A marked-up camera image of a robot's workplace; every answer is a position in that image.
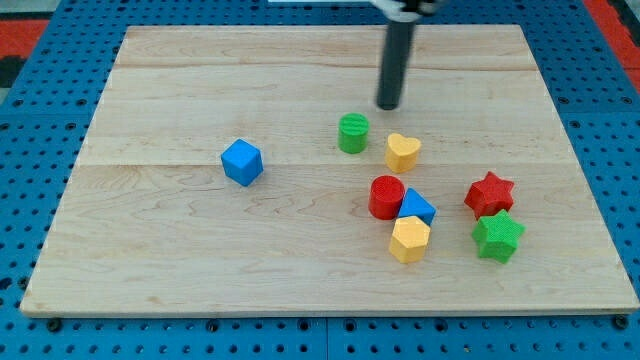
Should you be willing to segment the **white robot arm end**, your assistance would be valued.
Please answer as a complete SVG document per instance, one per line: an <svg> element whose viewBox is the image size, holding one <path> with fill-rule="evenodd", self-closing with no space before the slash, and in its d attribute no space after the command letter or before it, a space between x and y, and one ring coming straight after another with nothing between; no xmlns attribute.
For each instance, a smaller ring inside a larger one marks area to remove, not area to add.
<svg viewBox="0 0 640 360"><path fill-rule="evenodd" d="M408 23L435 15L449 0L371 0L370 3L388 20Z"/></svg>

